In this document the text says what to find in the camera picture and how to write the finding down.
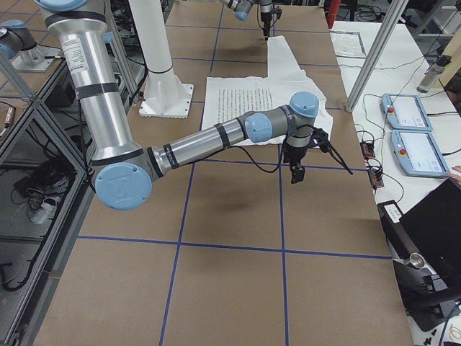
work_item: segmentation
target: white table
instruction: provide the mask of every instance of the white table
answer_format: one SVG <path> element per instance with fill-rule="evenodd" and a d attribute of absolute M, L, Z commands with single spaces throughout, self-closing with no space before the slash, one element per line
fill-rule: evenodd
<path fill-rule="evenodd" d="M 359 32 L 365 52 L 368 53 L 379 28 L 379 23 L 335 22 L 333 30 Z M 344 88 L 349 95 L 357 79 L 360 68 L 342 65 L 362 66 L 364 59 L 343 57 L 337 57 L 337 59 L 341 67 Z M 447 95 L 441 92 L 442 89 L 431 89 L 427 94 L 421 94 L 416 91 L 416 87 L 423 79 L 424 72 L 429 65 L 423 59 L 421 51 L 405 25 L 397 25 L 376 68 L 395 67 L 416 59 L 418 60 L 397 69 L 375 69 L 365 87 L 359 103 L 353 111 L 357 130 L 365 129 L 371 132 L 376 138 L 382 137 L 383 131 L 365 118 L 367 114 L 368 119 L 371 121 L 381 126 L 384 125 L 384 117 L 380 110 L 381 99 L 374 96 L 364 97 L 366 94 L 376 94 L 379 96 L 382 96 L 384 93 L 415 94 L 423 97 L 423 106 L 428 113 L 455 111 Z M 442 152 L 451 152 L 461 148 L 461 119 L 458 115 L 430 117 L 430 121 L 434 128 L 432 134 Z M 364 135 L 364 139 L 370 138 L 371 136 L 367 134 Z M 375 153 L 377 158 L 382 162 L 384 173 L 397 179 L 405 188 L 403 198 L 399 202 L 399 206 L 404 213 L 443 182 L 443 179 L 408 177 L 403 173 L 398 166 L 390 145 L 390 128 L 387 124 L 385 125 L 384 141 L 376 142 Z M 461 152 L 451 156 L 445 156 L 445 161 L 449 167 L 461 164 Z M 377 190 L 375 195 L 376 203 L 381 203 L 386 200 L 398 200 L 402 191 L 398 184 L 388 177 L 384 177 L 384 184 L 385 186 L 383 188 Z M 410 324 L 415 344 L 422 344 L 427 337 L 432 337 L 430 332 L 422 332 L 412 318 L 408 318 L 408 323 Z M 461 328 L 461 316 L 451 319 L 450 324 L 451 323 Z M 437 345 L 442 327 L 442 325 L 437 327 L 438 332 L 435 337 L 432 337 L 434 339 L 432 341 L 433 345 Z M 449 341 L 448 332 L 445 333 L 444 340 Z"/>

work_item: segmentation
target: brown table surface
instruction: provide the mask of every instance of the brown table surface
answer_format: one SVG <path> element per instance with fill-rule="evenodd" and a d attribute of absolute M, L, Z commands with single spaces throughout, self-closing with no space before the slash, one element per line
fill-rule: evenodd
<path fill-rule="evenodd" d="M 128 115 L 135 139 L 160 146 L 199 129 L 207 76 L 266 76 L 257 8 L 177 2 L 167 22 L 176 75 L 195 85 L 186 120 Z M 265 174 L 236 149 L 169 172 L 130 212 L 96 198 L 36 346 L 412 345 L 392 260 L 359 150 L 323 11 L 284 6 L 275 25 L 327 96 L 327 154 Z M 279 148 L 251 148 L 273 167 Z"/>

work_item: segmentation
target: blue joint cap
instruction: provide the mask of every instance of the blue joint cap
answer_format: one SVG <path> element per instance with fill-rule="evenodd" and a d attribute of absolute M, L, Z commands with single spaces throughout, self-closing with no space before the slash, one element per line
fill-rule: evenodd
<path fill-rule="evenodd" d="M 7 20 L 6 22 L 3 22 L 0 24 L 2 27 L 5 29 L 27 29 L 27 25 L 19 19 L 12 19 L 12 20 Z"/>
<path fill-rule="evenodd" d="M 117 162 L 98 173 L 95 187 L 98 198 L 108 207 L 132 210 L 147 200 L 152 191 L 152 181 L 138 165 Z"/>
<path fill-rule="evenodd" d="M 72 11 L 82 5 L 85 5 L 88 0 L 35 0 L 37 4 L 45 9 L 54 12 Z"/>
<path fill-rule="evenodd" d="M 318 113 L 318 98 L 310 92 L 297 92 L 291 97 L 290 106 L 301 117 L 315 118 Z"/>
<path fill-rule="evenodd" d="M 265 142 L 272 138 L 272 123 L 263 113 L 254 113 L 245 119 L 246 135 L 253 143 Z"/>
<path fill-rule="evenodd" d="M 236 18 L 238 20 L 241 20 L 242 22 L 246 21 L 246 18 L 248 17 L 248 13 L 242 12 L 242 11 L 237 11 L 236 12 Z"/>
<path fill-rule="evenodd" d="M 104 38 L 104 43 L 111 43 L 114 33 L 112 31 L 105 32 L 102 36 Z"/>
<path fill-rule="evenodd" d="M 16 52 L 12 50 L 7 45 L 2 45 L 0 43 L 0 54 L 2 54 L 6 59 L 13 59 L 16 56 Z"/>

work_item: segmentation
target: water bottle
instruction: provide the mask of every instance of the water bottle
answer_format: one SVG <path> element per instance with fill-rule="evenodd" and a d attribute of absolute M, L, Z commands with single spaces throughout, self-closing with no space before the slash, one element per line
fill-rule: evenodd
<path fill-rule="evenodd" d="M 427 70 L 426 75 L 416 90 L 418 90 L 418 92 L 427 93 L 432 88 L 436 80 L 439 79 L 440 75 L 445 70 L 445 66 L 447 66 L 451 60 L 451 56 L 439 56 L 432 66 L 429 67 L 429 70 Z"/>

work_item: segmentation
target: robotic arm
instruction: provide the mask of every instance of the robotic arm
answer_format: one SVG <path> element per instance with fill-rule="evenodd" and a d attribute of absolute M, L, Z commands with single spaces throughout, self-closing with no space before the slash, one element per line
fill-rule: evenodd
<path fill-rule="evenodd" d="M 0 24 L 0 54 L 13 59 L 18 53 L 28 66 L 45 61 L 26 24 L 20 20 L 8 20 Z"/>
<path fill-rule="evenodd" d="M 260 6 L 261 21 L 263 22 L 262 31 L 264 38 L 267 40 L 270 36 L 270 29 L 272 27 L 273 15 L 276 15 L 276 19 L 280 19 L 282 16 L 282 10 L 272 4 L 272 0 L 220 0 L 228 8 L 232 9 L 236 13 L 238 20 L 246 20 L 251 8 L 254 4 Z"/>
<path fill-rule="evenodd" d="M 117 210 L 136 208 L 150 195 L 152 182 L 169 170 L 247 138 L 258 143 L 286 135 L 283 154 L 290 163 L 292 182 L 303 180 L 300 160 L 309 147 L 318 112 L 318 100 L 313 94 L 300 92 L 293 95 L 289 105 L 247 112 L 162 148 L 144 150 L 131 136 L 104 45 L 103 34 L 107 29 L 104 2 L 35 1 L 42 7 L 48 30 L 61 42 L 77 100 L 96 144 L 92 165 L 97 173 L 96 193 L 104 204 Z"/>

